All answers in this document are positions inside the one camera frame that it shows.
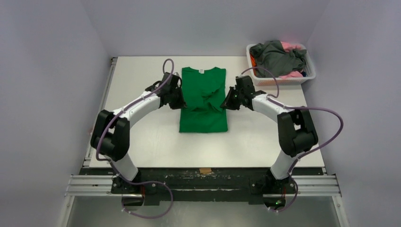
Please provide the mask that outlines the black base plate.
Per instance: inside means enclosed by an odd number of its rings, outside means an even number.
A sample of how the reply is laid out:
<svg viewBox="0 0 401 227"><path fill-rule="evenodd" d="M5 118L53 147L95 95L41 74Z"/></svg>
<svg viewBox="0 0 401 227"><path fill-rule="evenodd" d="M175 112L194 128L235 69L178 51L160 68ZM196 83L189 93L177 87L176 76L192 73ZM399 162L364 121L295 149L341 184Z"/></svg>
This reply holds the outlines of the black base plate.
<svg viewBox="0 0 401 227"><path fill-rule="evenodd" d="M83 176L107 176L112 180L109 192L113 195L139 194L146 205L159 205L161 201L216 201L247 202L255 204L275 204L267 194L278 195L279 205L284 205L284 196L295 192L308 176L317 178L322 171L306 169L285 180L274 180L268 176L267 168L213 168L202 174L195 168L143 168L139 170L134 182L145 185L132 185L117 177L110 168L83 168Z"/></svg>

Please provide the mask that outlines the pink t shirt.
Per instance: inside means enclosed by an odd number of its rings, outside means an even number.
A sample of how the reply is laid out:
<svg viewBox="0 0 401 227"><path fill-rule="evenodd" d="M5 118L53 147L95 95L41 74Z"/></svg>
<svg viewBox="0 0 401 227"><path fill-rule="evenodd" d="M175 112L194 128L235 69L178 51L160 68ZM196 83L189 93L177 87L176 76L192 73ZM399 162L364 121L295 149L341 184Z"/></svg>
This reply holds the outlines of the pink t shirt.
<svg viewBox="0 0 401 227"><path fill-rule="evenodd" d="M282 47L283 47L285 52L289 52L289 51L291 51L293 49L302 49L302 47L300 45L297 45L297 44L291 44L291 43L287 43L287 42L283 42L283 41L281 41L280 43L281 43L281 45L282 45ZM280 76L280 78L281 79L303 78L304 76L303 76L302 72L303 71L299 72L299 71L295 70L295 71L290 72L287 75Z"/></svg>

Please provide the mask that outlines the brown tape piece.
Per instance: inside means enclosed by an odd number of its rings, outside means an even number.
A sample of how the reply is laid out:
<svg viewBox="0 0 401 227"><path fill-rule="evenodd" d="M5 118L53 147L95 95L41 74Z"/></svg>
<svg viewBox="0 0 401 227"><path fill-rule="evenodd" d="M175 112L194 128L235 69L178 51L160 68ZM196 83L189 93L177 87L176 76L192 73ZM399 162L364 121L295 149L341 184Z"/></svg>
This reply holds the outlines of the brown tape piece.
<svg viewBox="0 0 401 227"><path fill-rule="evenodd" d="M199 173L200 173L200 175L209 175L212 173L212 169L206 168L206 167L199 168Z"/></svg>

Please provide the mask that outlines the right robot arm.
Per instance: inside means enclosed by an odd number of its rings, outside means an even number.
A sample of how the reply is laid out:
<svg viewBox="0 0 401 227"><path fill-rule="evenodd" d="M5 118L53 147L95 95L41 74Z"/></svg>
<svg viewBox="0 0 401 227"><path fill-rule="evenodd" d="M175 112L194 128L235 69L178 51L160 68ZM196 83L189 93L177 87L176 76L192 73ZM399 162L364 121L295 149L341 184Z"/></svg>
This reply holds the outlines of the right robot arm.
<svg viewBox="0 0 401 227"><path fill-rule="evenodd" d="M220 106L222 109L239 110L244 106L277 123L280 153L266 173L265 185L270 192L278 192L289 181L295 161L318 143L311 114L307 109L294 109L271 94L257 91L250 76L238 76L235 82Z"/></svg>

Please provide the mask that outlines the aluminium frame rail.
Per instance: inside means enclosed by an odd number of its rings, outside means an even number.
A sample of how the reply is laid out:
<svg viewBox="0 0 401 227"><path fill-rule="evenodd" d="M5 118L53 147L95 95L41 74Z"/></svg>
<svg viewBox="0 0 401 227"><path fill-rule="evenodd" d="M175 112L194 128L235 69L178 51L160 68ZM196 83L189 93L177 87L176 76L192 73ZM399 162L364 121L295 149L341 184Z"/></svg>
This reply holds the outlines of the aluminium frame rail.
<svg viewBox="0 0 401 227"><path fill-rule="evenodd" d="M174 201L248 202L255 205L260 199L297 197L331 197L340 226L348 227L342 207L340 187L334 175L296 175L289 180L286 193L277 189L264 193L254 178L245 176L164 176ZM111 175L72 175L67 197L117 196L143 199L145 193L128 183L118 183Z"/></svg>

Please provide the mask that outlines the white laundry basket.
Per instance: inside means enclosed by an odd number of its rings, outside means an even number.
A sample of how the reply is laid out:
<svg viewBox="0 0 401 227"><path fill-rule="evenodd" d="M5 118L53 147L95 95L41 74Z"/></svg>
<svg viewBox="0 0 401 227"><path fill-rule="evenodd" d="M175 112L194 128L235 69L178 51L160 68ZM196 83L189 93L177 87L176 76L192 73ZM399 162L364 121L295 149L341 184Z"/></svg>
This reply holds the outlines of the white laundry basket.
<svg viewBox="0 0 401 227"><path fill-rule="evenodd" d="M256 45L256 44L247 45L246 51L245 51L249 67L252 67L249 49L251 46L254 46L254 45ZM304 74L303 78L281 79L281 78L276 78L274 76L272 76L271 78L258 78L253 74L253 69L251 70L251 77L253 78L254 84L257 86L272 86L275 84L274 79L276 79L280 85L299 85L299 84L302 84L303 82L312 80L316 77L315 67L314 67L313 61L312 61L308 51L306 54L306 67L303 71L303 74Z"/></svg>

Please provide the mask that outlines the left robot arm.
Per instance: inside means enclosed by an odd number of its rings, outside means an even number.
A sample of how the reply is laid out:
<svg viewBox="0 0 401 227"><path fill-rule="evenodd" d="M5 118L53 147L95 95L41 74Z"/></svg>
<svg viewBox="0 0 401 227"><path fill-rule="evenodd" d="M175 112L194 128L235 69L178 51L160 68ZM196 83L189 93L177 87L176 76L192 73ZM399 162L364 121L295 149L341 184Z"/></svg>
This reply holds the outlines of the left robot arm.
<svg viewBox="0 0 401 227"><path fill-rule="evenodd" d="M136 193L141 187L139 170L129 155L130 130L143 117L165 105L173 110L185 108L181 85L178 73L166 72L161 81L146 88L137 99L113 111L102 110L96 118L90 146L96 150L97 160L104 156L124 179L122 186L128 193Z"/></svg>

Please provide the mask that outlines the orange t shirt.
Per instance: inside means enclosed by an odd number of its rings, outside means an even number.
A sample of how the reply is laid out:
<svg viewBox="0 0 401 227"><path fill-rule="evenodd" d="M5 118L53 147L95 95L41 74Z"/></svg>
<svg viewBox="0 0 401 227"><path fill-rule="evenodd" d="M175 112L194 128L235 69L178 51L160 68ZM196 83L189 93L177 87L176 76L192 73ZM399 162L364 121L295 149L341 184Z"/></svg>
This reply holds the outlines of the orange t shirt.
<svg viewBox="0 0 401 227"><path fill-rule="evenodd" d="M252 67L256 67L257 65L255 63L254 57L251 54L250 54L250 60L251 60ZM255 76L257 75L257 69L253 69L253 74Z"/></svg>

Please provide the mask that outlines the grey t shirt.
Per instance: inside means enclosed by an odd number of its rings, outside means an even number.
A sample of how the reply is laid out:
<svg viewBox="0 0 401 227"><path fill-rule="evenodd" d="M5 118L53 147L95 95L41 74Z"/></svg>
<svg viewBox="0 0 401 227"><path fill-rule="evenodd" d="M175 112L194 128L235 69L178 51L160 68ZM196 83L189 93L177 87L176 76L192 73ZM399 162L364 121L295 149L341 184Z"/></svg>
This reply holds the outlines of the grey t shirt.
<svg viewBox="0 0 401 227"><path fill-rule="evenodd" d="M304 71L307 50L293 49L285 52L279 40L267 41L251 46L249 53L254 57L258 78L279 78L292 71Z"/></svg>

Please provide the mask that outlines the green t shirt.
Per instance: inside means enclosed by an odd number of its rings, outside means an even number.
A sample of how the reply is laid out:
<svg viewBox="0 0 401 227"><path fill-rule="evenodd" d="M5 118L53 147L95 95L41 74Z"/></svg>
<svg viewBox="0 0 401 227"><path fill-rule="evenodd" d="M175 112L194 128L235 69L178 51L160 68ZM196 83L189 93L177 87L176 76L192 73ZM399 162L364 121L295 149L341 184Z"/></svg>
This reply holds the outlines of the green t shirt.
<svg viewBox="0 0 401 227"><path fill-rule="evenodd" d="M187 107L181 109L180 133L228 131L227 113L220 107L226 98L226 74L226 69L218 67L182 68L182 92Z"/></svg>

